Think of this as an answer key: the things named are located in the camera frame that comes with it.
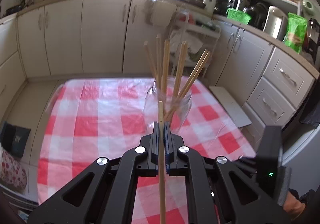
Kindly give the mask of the person's right hand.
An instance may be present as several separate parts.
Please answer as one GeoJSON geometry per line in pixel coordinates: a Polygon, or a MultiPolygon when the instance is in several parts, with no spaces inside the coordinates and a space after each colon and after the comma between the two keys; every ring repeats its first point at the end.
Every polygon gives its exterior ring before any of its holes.
{"type": "Polygon", "coordinates": [[[289,189],[285,203],[283,205],[283,210],[287,212],[290,219],[293,221],[299,217],[305,210],[306,204],[299,201],[298,192],[294,189],[289,189]]]}

